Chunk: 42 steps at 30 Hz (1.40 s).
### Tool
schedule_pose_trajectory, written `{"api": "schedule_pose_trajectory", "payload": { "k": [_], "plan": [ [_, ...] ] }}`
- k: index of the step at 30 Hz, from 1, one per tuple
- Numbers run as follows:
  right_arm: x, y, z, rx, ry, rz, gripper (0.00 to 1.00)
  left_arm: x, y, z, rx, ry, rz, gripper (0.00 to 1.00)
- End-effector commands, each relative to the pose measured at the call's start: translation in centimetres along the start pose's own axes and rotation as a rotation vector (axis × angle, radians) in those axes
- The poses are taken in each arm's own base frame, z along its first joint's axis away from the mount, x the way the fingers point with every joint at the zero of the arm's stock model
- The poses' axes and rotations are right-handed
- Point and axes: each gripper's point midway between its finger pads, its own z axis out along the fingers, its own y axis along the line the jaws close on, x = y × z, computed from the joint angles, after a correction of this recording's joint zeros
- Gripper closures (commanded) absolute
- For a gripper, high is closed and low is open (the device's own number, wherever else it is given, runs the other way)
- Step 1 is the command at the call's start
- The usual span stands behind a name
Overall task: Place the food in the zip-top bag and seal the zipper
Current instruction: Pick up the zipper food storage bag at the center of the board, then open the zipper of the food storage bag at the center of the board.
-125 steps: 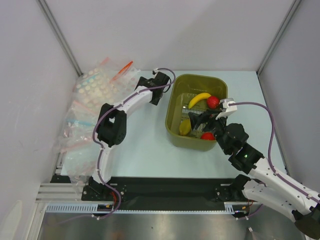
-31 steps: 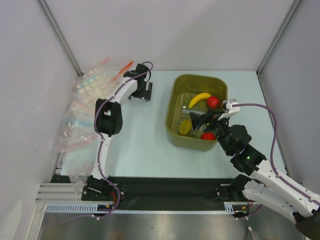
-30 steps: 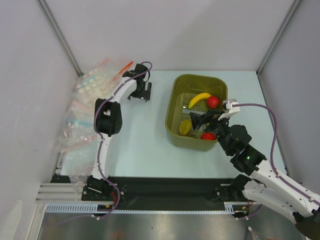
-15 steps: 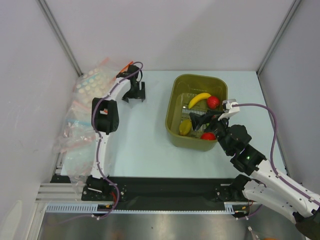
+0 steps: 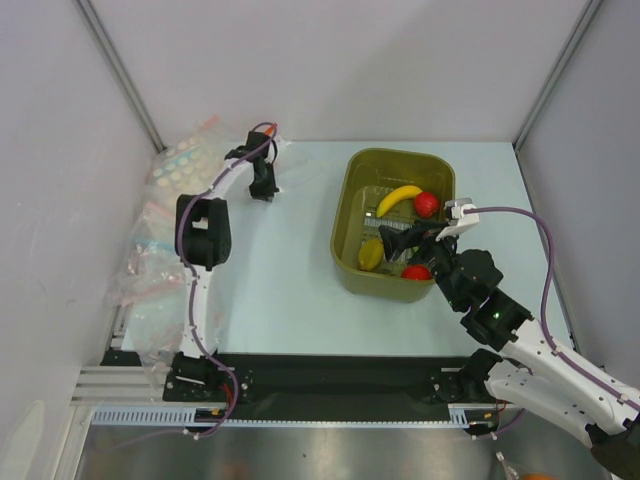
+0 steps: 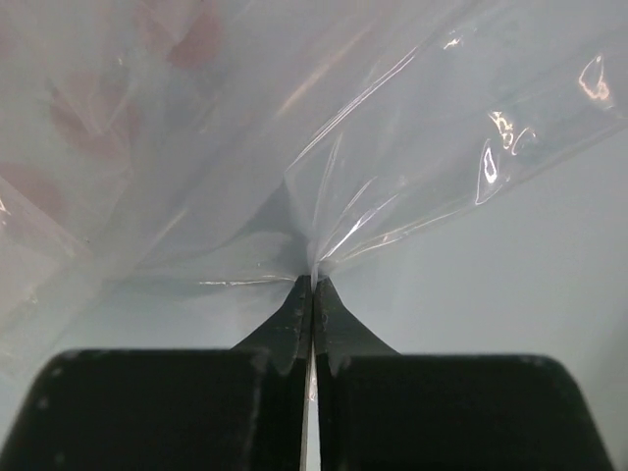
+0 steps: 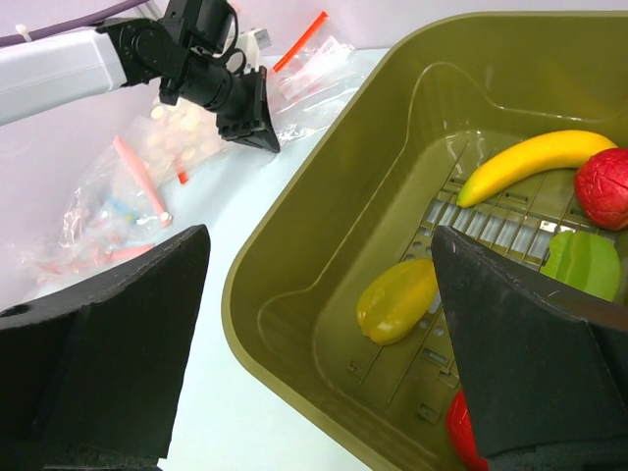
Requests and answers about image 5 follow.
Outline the clear zip bag orange zipper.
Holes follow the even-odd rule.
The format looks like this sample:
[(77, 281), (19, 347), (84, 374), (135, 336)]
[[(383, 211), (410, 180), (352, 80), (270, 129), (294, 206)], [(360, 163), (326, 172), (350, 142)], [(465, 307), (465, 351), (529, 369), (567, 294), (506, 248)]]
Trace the clear zip bag orange zipper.
[(265, 124), (256, 132), (264, 137), (260, 141), (262, 160), (254, 170), (256, 199), (272, 202), (277, 196), (301, 191), (324, 177), (320, 162), (302, 143), (283, 138), (276, 124)]

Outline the yellow toy starfruit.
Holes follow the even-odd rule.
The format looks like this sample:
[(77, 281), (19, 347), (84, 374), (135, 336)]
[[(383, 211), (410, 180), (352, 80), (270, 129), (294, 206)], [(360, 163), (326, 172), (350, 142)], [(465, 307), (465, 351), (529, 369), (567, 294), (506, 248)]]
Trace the yellow toy starfruit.
[(380, 238), (366, 240), (358, 251), (358, 268), (362, 271), (375, 270), (384, 257), (384, 245)]

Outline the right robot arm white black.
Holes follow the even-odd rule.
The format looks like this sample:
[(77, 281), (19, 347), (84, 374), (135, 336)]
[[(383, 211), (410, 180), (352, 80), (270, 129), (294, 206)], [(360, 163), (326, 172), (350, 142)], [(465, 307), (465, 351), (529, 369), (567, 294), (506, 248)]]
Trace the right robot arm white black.
[(486, 250), (458, 251), (433, 222), (378, 229), (384, 255), (426, 267), (467, 333), (481, 344), (461, 376), (473, 401), (490, 395), (578, 439), (620, 479), (639, 476), (639, 391), (554, 339), (543, 322), (500, 290), (502, 273)]

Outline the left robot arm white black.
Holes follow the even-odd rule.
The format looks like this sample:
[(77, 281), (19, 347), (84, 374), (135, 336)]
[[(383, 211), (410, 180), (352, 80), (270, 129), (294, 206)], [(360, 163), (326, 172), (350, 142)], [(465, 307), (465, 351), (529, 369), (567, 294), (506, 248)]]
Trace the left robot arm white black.
[(163, 398), (170, 400), (186, 390), (199, 400), (214, 397), (224, 381), (225, 368), (215, 357), (219, 340), (207, 325), (213, 310), (209, 299), (216, 269), (230, 256), (232, 235), (226, 194), (250, 170), (252, 199), (270, 202), (279, 192), (274, 163), (278, 155), (277, 125), (262, 122), (251, 129), (245, 142), (224, 156), (222, 169), (204, 192), (182, 194), (176, 202), (174, 246), (185, 270), (186, 311), (179, 351), (171, 364)]

